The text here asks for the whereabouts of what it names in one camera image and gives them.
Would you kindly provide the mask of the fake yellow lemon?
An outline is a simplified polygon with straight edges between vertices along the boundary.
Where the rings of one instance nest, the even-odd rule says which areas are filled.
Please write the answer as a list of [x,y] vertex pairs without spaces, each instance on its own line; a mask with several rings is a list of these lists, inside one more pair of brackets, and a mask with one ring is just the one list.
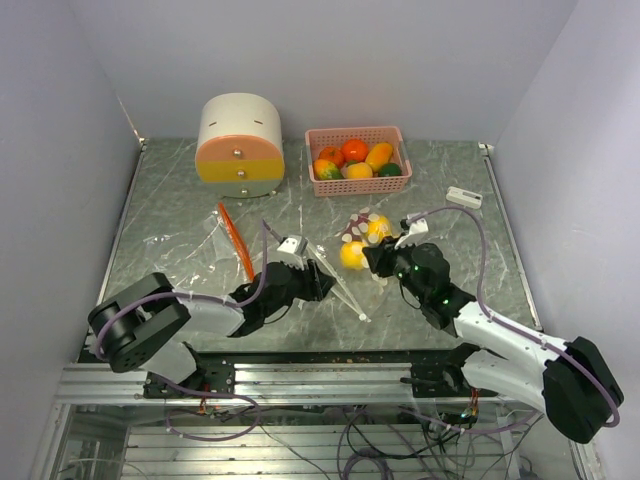
[[366,247],[366,244],[361,241],[344,243],[339,252],[341,265],[349,270],[368,269],[367,260],[362,252],[364,247]]

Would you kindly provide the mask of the clear white-slider zip bag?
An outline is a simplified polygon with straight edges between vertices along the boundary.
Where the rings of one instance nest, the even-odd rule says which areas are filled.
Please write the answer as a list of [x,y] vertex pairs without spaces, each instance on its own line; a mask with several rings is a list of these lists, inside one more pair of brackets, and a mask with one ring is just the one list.
[[333,294],[359,321],[370,323],[388,295],[389,280],[371,271],[364,250],[397,236],[388,216],[372,207],[340,212],[314,208],[302,227],[309,254],[336,278]]

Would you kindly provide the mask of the fake dark green avocado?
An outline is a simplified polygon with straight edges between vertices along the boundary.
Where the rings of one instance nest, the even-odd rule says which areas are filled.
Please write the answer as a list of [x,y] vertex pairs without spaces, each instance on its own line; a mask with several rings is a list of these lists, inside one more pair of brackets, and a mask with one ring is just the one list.
[[386,163],[378,171],[379,177],[397,177],[402,175],[403,171],[401,166],[393,162]]

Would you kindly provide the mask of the fake yellow peach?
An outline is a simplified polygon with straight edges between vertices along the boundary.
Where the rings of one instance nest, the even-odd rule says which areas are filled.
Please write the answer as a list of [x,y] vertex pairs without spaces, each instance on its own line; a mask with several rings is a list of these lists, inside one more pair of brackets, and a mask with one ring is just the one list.
[[372,168],[366,162],[351,162],[345,170],[345,177],[350,180],[374,177]]

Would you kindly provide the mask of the fake yellow orange mango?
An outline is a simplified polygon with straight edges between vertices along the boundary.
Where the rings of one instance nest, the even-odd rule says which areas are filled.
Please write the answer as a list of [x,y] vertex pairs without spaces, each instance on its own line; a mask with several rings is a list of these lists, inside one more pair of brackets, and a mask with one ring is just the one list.
[[378,172],[383,166],[387,165],[394,152],[394,147],[388,142],[381,142],[374,145],[366,159],[365,163],[374,171]]

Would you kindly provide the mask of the fake green orange mango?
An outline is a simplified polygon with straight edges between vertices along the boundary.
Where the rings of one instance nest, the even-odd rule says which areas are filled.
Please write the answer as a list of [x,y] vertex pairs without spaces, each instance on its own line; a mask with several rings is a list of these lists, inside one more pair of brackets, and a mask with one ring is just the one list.
[[340,168],[330,160],[317,159],[313,162],[313,172],[319,181],[341,180],[343,175]]

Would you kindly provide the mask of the fake red orange tomato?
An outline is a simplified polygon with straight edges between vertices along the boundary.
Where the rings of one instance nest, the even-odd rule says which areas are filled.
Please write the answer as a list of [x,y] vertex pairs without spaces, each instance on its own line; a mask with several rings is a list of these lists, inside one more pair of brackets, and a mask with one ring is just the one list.
[[335,146],[325,147],[318,155],[320,160],[327,160],[341,169],[345,163],[345,157],[340,148]]

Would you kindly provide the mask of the clear red-zip bag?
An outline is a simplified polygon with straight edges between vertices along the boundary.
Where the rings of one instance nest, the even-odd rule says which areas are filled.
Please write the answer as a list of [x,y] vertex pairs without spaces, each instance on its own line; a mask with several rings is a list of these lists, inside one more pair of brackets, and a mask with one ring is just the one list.
[[146,271],[165,274],[180,290],[224,294],[248,280],[219,206],[143,244]]

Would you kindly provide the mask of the fake purple onion slice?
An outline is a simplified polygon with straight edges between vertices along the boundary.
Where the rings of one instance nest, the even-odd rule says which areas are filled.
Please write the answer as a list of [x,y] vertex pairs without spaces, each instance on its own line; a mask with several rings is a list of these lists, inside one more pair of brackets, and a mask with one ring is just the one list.
[[364,217],[352,215],[347,223],[346,228],[340,236],[344,243],[352,241],[361,241],[367,232],[367,220]]

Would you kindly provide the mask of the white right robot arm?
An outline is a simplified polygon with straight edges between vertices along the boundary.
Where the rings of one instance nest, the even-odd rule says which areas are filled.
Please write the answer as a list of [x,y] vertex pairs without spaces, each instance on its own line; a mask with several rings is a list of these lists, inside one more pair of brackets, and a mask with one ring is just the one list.
[[434,244],[402,246],[387,237],[363,255],[373,274],[397,279],[434,328],[461,339],[440,373],[448,393],[475,388],[505,395],[545,414],[580,444],[609,426],[624,395],[592,341],[549,336],[491,311],[451,281]]

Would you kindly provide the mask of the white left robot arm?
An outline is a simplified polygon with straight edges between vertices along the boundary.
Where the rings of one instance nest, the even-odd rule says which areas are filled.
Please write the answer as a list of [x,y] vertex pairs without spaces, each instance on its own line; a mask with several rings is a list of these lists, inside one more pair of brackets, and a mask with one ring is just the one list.
[[242,338],[286,315],[297,300],[320,302],[336,279],[313,260],[301,269],[270,262],[225,297],[174,289],[152,273],[96,306],[88,315],[94,355],[115,373],[142,369],[182,397],[213,385],[200,353],[182,339],[188,333]]

